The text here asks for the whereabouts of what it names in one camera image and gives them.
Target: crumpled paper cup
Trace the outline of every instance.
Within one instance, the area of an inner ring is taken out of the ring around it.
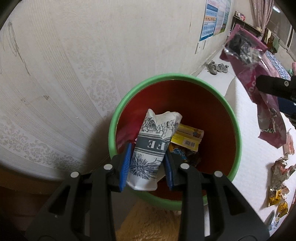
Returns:
[[[156,115],[148,109],[137,137],[127,184],[134,190],[157,189],[157,173],[182,116],[178,112]]]

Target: sneaker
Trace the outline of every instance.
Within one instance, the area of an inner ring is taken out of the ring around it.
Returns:
[[[222,73],[222,72],[223,72],[223,67],[224,67],[224,64],[218,64],[218,65],[217,65],[217,71],[218,71],[219,73]]]
[[[218,72],[223,72],[223,73],[227,73],[228,72],[228,65],[224,65],[224,64],[218,64],[217,65],[217,71]]]
[[[207,65],[207,69],[209,70],[209,72],[213,75],[217,74],[217,64],[215,64],[214,61],[211,61],[208,65]]]

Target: yellow snack box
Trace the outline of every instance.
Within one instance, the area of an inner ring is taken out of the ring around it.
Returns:
[[[203,130],[179,124],[178,129],[173,135],[171,142],[197,152],[198,145],[200,144],[203,135]]]

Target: beige rug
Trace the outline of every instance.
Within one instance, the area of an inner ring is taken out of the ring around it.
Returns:
[[[117,241],[177,241],[181,212],[167,211],[138,200],[121,228]]]

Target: curtain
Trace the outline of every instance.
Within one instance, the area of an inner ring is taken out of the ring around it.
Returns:
[[[274,0],[252,0],[257,26],[264,32],[270,19]]]

